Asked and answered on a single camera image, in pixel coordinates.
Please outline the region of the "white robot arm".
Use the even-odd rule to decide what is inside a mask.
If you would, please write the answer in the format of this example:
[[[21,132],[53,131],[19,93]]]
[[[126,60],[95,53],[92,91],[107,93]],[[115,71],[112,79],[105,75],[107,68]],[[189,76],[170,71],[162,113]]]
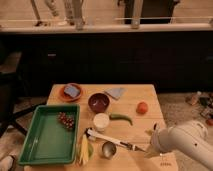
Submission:
[[[207,128],[196,120],[157,128],[151,135],[145,156],[152,158],[178,150],[213,171],[213,146],[206,142],[207,134]]]

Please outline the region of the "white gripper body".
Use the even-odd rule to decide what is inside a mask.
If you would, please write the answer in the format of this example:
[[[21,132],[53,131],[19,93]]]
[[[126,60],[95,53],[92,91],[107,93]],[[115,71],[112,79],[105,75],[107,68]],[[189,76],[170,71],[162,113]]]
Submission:
[[[161,156],[162,150],[159,147],[159,141],[157,138],[159,129],[146,130],[145,133],[150,136],[150,143],[149,146],[146,148],[145,158]]]

